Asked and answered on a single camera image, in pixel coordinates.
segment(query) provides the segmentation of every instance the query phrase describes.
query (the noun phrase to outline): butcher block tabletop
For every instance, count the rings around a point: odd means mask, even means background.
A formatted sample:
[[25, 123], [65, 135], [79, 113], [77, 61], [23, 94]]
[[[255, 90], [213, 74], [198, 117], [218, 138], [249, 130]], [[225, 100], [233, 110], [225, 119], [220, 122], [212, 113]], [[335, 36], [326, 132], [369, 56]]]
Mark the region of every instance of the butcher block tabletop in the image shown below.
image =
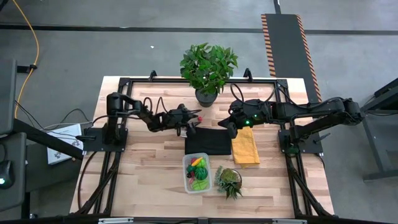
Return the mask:
[[[106, 95], [117, 91], [120, 77], [104, 77], [99, 91], [94, 118], [106, 114]], [[287, 78], [290, 97], [298, 104], [308, 103], [304, 81]], [[271, 84], [239, 84], [244, 99], [265, 100], [273, 91]], [[195, 98], [195, 90], [188, 83], [134, 83], [132, 98], [143, 101], [152, 98], [155, 104], [159, 97], [168, 110], [184, 103], [189, 110], [202, 109], [199, 127], [221, 128], [217, 122], [227, 118], [228, 108], [235, 99], [226, 85], [213, 106], [202, 108]], [[311, 119], [298, 119], [297, 124], [306, 124]], [[106, 119], [100, 119], [95, 127], [102, 127]], [[293, 218], [294, 212], [287, 177], [286, 161], [280, 153], [278, 125], [264, 124], [253, 127], [254, 139], [260, 158], [256, 167], [242, 169], [230, 156], [210, 156], [211, 176], [217, 168], [234, 168], [243, 179], [242, 195], [237, 200], [225, 199], [217, 186], [202, 194], [188, 194], [184, 189], [182, 157], [184, 138], [176, 130], [157, 133], [148, 131], [140, 120], [128, 119], [129, 136], [127, 147], [121, 156], [118, 178], [113, 199], [113, 217], [209, 217], [209, 218]], [[85, 156], [83, 168], [88, 156]], [[81, 185], [81, 201], [84, 203], [98, 185], [104, 153], [97, 153], [84, 174]], [[333, 213], [325, 171], [319, 157], [302, 155], [308, 188], [326, 211]], [[102, 209], [106, 204], [108, 187], [104, 192]], [[302, 191], [297, 190], [300, 208], [304, 212]], [[71, 212], [78, 210], [77, 188]]]

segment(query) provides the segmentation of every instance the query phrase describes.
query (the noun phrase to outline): yellow cloth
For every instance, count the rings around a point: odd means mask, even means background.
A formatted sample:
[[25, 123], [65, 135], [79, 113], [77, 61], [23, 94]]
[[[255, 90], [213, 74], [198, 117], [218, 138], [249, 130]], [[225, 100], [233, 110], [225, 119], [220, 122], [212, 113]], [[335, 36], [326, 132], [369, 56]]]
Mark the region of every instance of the yellow cloth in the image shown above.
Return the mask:
[[235, 164], [241, 165], [242, 168], [260, 164], [257, 146], [250, 127], [238, 130], [238, 135], [232, 139], [232, 154]]

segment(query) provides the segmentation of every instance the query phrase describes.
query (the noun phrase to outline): potted plant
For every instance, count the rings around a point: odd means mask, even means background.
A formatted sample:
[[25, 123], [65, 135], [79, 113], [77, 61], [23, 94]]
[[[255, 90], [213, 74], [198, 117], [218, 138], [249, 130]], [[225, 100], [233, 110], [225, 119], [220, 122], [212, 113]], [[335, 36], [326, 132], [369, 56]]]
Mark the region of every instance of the potted plant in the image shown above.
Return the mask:
[[199, 104], [209, 107], [224, 90], [225, 81], [233, 76], [238, 67], [236, 56], [230, 47], [209, 46], [208, 43], [191, 45], [180, 62], [181, 77], [194, 87]]
[[242, 176], [234, 169], [223, 169], [219, 166], [216, 172], [215, 184], [218, 185], [218, 192], [226, 192], [226, 199], [229, 197], [233, 199], [238, 198], [238, 194], [242, 196]]

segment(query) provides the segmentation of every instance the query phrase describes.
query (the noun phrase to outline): gray floor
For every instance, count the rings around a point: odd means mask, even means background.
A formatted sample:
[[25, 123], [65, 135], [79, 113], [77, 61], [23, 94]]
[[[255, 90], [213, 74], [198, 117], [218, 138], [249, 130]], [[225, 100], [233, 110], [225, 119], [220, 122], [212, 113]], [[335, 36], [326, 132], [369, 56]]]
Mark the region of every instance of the gray floor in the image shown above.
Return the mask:
[[[261, 28], [260, 13], [274, 13], [272, 0], [19, 0], [33, 24], [135, 27]], [[396, 30], [394, 0], [280, 0], [283, 13], [300, 14], [306, 29]], [[0, 22], [23, 23], [12, 2]], [[178, 61], [190, 44], [209, 42], [232, 47], [239, 70], [249, 67], [268, 77], [262, 34], [37, 32], [39, 69], [25, 88], [22, 105], [43, 125], [59, 122], [81, 108], [93, 116], [105, 75], [178, 75]], [[352, 97], [364, 103], [379, 87], [397, 77], [398, 36], [309, 35], [323, 99]], [[32, 63], [35, 45], [29, 31], [0, 30], [0, 57]], [[20, 86], [25, 76], [19, 75]], [[79, 114], [69, 122], [83, 121]], [[335, 213], [345, 218], [397, 222], [398, 180], [365, 184], [376, 171], [362, 125], [337, 126], [323, 141], [326, 175]], [[32, 210], [41, 217], [69, 212], [76, 179], [35, 192]], [[0, 219], [16, 217], [16, 211]]]

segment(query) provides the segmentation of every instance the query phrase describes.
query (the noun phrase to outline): plastic container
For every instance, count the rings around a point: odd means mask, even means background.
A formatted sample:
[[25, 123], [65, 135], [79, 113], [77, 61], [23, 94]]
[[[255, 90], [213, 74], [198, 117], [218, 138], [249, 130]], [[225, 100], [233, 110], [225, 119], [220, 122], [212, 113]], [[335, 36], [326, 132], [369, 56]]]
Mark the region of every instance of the plastic container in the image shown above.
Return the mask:
[[[206, 169], [207, 169], [207, 178], [206, 180], [209, 182], [208, 186], [206, 189], [203, 190], [194, 190], [191, 185], [189, 184], [189, 178], [187, 177], [187, 167], [188, 165], [191, 164], [192, 158], [201, 158], [203, 157], [204, 160], [206, 160]], [[184, 186], [185, 186], [185, 191], [187, 191], [188, 194], [197, 194], [197, 193], [203, 193], [210, 191], [211, 188], [213, 187], [213, 181], [211, 179], [211, 170], [210, 170], [210, 161], [209, 161], [209, 156], [206, 153], [195, 153], [195, 154], [189, 154], [185, 155], [182, 158], [182, 175], [184, 178]]]

